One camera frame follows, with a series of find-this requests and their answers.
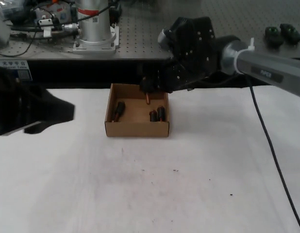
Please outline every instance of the black object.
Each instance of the black object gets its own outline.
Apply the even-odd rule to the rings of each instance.
[[[120,116],[124,113],[125,110],[125,102],[119,102],[117,103],[117,108],[115,110],[115,117],[112,122],[117,122],[119,121]]]
[[[198,79],[217,70],[217,53],[211,41],[215,40],[209,17],[180,17],[164,30],[174,57],[163,64],[159,72],[159,86],[166,92],[186,89]]]
[[[118,23],[121,14],[122,14],[122,6],[121,3],[117,2],[109,9],[110,24]]]
[[[21,129],[35,134],[73,120],[74,105],[54,97],[40,86],[24,87],[0,67],[0,135]]]
[[[158,107],[158,121],[165,121],[166,120],[166,114],[165,114],[165,108],[163,106]]]
[[[280,28],[282,30],[282,36],[289,44],[296,45],[300,42],[300,33],[294,26],[291,24],[282,23]]]
[[[265,30],[265,39],[269,47],[278,48],[284,43],[280,30],[276,27],[267,27]]]
[[[150,121],[151,122],[157,122],[158,121],[158,114],[155,110],[149,112]]]
[[[291,206],[291,209],[292,211],[294,212],[294,215],[296,217],[296,220],[299,224],[299,227],[300,227],[300,217],[298,215],[298,212],[295,208],[295,205],[294,205],[294,202],[292,201],[292,198],[290,196],[290,193],[289,193],[289,190],[288,190],[288,187],[286,185],[286,181],[284,179],[284,176],[283,176],[283,173],[282,173],[282,170],[281,170],[281,167],[278,163],[278,160],[277,160],[277,156],[276,156],[276,153],[275,153],[275,150],[274,150],[274,147],[273,147],[273,143],[272,143],[272,140],[268,134],[268,131],[267,131],[267,128],[266,128],[266,125],[263,121],[263,118],[262,118],[262,115],[260,113],[260,110],[259,110],[259,107],[258,107],[258,104],[257,104],[257,100],[256,100],[256,96],[255,96],[255,93],[253,91],[253,88],[252,88],[252,83],[251,83],[251,80],[250,80],[250,77],[246,75],[246,81],[248,83],[248,86],[250,87],[250,92],[251,92],[251,97],[252,97],[252,101],[253,101],[253,104],[255,105],[255,108],[256,108],[256,112],[257,112],[257,115],[259,117],[259,120],[261,122],[261,126],[263,128],[263,131],[265,132],[265,135],[266,135],[266,138],[267,138],[267,142],[270,146],[270,149],[271,149],[271,153],[272,153],[272,156],[273,156],[273,159],[274,159],[274,163],[275,163],[275,166],[277,168],[277,171],[278,171],[278,174],[281,178],[281,181],[282,181],[282,184],[283,184],[283,187],[284,187],[284,190],[285,190],[285,193],[287,195],[287,198],[289,200],[289,203],[290,203],[290,206]]]

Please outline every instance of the white tablecloth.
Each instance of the white tablecloth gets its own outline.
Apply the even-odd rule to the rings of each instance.
[[[254,89],[300,215],[300,98]],[[109,90],[51,92],[74,121],[0,137],[0,233],[300,232],[247,88],[169,95],[166,139],[107,138]]]

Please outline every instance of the cable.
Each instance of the cable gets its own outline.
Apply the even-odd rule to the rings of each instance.
[[[259,107],[258,107],[258,104],[257,104],[257,100],[256,100],[256,97],[255,97],[255,93],[254,93],[253,88],[252,88],[252,84],[251,84],[250,78],[249,78],[247,75],[246,75],[246,81],[247,81],[247,83],[248,83],[248,86],[250,87],[250,92],[251,92],[253,104],[255,105],[255,108],[256,108],[258,117],[259,117],[259,119],[260,119],[260,122],[261,122],[261,125],[262,125],[262,128],[263,128],[263,131],[265,132],[265,135],[266,135],[266,137],[267,137],[267,141],[268,141],[268,144],[269,144],[269,146],[270,146],[271,153],[272,153],[272,155],[273,155],[273,159],[274,159],[274,162],[275,162],[277,171],[278,171],[278,173],[279,173],[279,175],[280,175],[281,181],[282,181],[282,183],[283,183],[283,186],[284,186],[286,195],[287,195],[287,197],[288,197],[288,200],[289,200],[291,209],[292,209],[292,211],[294,212],[295,217],[296,217],[297,222],[298,222],[299,227],[300,227],[300,218],[299,218],[299,215],[298,215],[297,210],[296,210],[296,208],[295,208],[295,205],[294,205],[294,203],[293,203],[293,201],[292,201],[292,199],[291,199],[289,190],[288,190],[288,188],[287,188],[285,179],[284,179],[283,174],[282,174],[282,170],[281,170],[280,165],[279,165],[279,163],[278,163],[278,161],[277,161],[277,157],[276,157],[276,154],[275,154],[275,150],[274,150],[274,147],[273,147],[271,138],[270,138],[270,136],[269,136],[269,134],[268,134],[268,132],[267,132],[266,125],[265,125],[265,123],[264,123],[264,121],[263,121],[263,118],[262,118],[262,116],[261,116],[261,113],[260,113],[260,110],[259,110]]]
[[[20,53],[20,54],[16,54],[16,55],[6,55],[6,54],[0,53],[0,56],[3,56],[3,57],[18,57],[18,56],[21,56],[21,55],[27,53],[27,51],[29,50],[30,46],[32,45],[32,43],[33,43],[33,41],[34,41],[34,38],[35,38],[35,35],[36,35],[36,34],[37,34],[37,31],[34,32],[34,35],[33,35],[33,37],[32,37],[32,40],[30,41],[28,47],[26,48],[26,50],[25,50],[24,52],[22,52],[22,53]]]
[[[36,37],[34,40],[52,40],[52,39],[63,39],[69,36],[78,35],[79,33],[77,31],[73,32],[63,32],[63,33],[57,33],[49,37]]]
[[[237,77],[239,77],[238,74],[233,75],[233,76],[231,76],[231,77],[228,77],[228,78],[225,79],[224,81],[221,81],[221,82],[218,82],[218,83],[209,83],[209,82],[206,82],[206,81],[204,81],[204,80],[198,80],[198,82],[199,82],[200,84],[204,84],[204,85],[209,86],[209,87],[217,87],[217,86],[221,86],[221,85],[223,85],[223,84],[226,84],[226,83],[228,83],[229,81],[231,81],[231,80],[233,80],[233,79],[235,79],[235,78],[237,78]]]

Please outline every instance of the cardboard box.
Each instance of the cardboard box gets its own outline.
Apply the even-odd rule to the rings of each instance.
[[[168,137],[169,110],[167,93],[150,94],[151,104],[146,104],[145,94],[138,85],[111,84],[105,128],[108,137]],[[111,122],[117,103],[125,102],[125,111],[119,122]],[[165,122],[150,122],[149,112],[165,107]]]

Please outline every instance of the black cable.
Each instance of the black cable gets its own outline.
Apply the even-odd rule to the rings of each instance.
[[[265,125],[265,123],[264,123],[264,121],[263,121],[263,118],[262,118],[262,116],[261,116],[261,113],[260,113],[260,110],[259,110],[259,107],[258,107],[258,104],[257,104],[257,100],[256,100],[256,97],[255,97],[255,93],[254,93],[254,91],[253,91],[252,84],[251,84],[251,81],[250,81],[250,77],[248,77],[247,75],[246,75],[246,81],[247,81],[247,83],[248,83],[248,86],[250,87],[250,92],[251,92],[253,104],[255,105],[255,108],[256,108],[258,117],[259,117],[259,119],[260,119],[260,122],[261,122],[261,125],[262,125],[262,128],[263,128],[263,131],[265,132],[265,135],[266,135],[266,137],[267,137],[267,141],[268,141],[268,144],[269,144],[269,146],[270,146],[271,153],[272,153],[272,155],[273,155],[273,159],[274,159],[274,162],[275,162],[277,171],[278,171],[278,173],[279,173],[279,175],[280,175],[281,181],[282,181],[282,183],[283,183],[283,186],[284,186],[286,195],[287,195],[287,197],[288,197],[288,200],[289,200],[291,209],[292,209],[292,211],[294,212],[295,217],[296,217],[297,222],[298,222],[299,227],[300,227],[300,218],[299,218],[299,215],[298,215],[297,210],[296,210],[296,208],[295,208],[295,205],[294,205],[294,203],[293,203],[293,201],[292,201],[292,199],[291,199],[291,196],[290,196],[289,190],[288,190],[288,188],[287,188],[287,185],[286,185],[284,176],[283,176],[283,174],[282,174],[282,170],[281,170],[280,165],[279,165],[279,163],[278,163],[278,161],[277,161],[277,157],[276,157],[276,154],[275,154],[275,150],[274,150],[274,147],[273,147],[271,138],[270,138],[270,136],[269,136],[269,134],[268,134],[268,132],[267,132],[266,125]]]
[[[37,33],[42,33],[43,32],[43,30],[42,29],[40,29],[40,28],[32,28],[31,26],[30,27],[24,27],[24,26],[20,26],[20,27],[18,27],[18,26],[13,26],[13,27],[11,27],[11,30],[12,31],[19,31],[19,32],[32,32],[32,33],[34,33],[34,32],[36,32],[37,31]]]
[[[15,54],[15,55],[6,55],[6,54],[2,54],[0,53],[0,56],[3,56],[3,57],[18,57],[18,56],[21,56],[25,53],[27,53],[27,51],[29,50],[30,46],[32,45],[33,41],[34,41],[34,38],[35,38],[35,35],[37,34],[37,31],[34,32],[34,35],[32,37],[32,40],[30,41],[28,47],[26,48],[26,50],[20,54]]]
[[[63,39],[69,36],[78,35],[77,31],[73,32],[64,32],[64,33],[57,33],[49,37],[36,37],[34,40],[52,40],[52,39]]]
[[[223,80],[223,81],[221,81],[221,82],[218,82],[218,83],[210,83],[210,82],[206,82],[206,81],[204,81],[204,80],[198,80],[198,82],[199,82],[200,84],[204,84],[205,86],[208,86],[208,87],[217,87],[217,86],[221,86],[221,85],[223,85],[223,84],[226,84],[226,83],[228,83],[229,81],[231,81],[231,80],[233,80],[233,79],[235,79],[235,78],[237,78],[237,77],[239,77],[238,74],[233,75],[233,76],[231,76],[231,77],[228,77],[227,79],[225,79],[225,80]]]

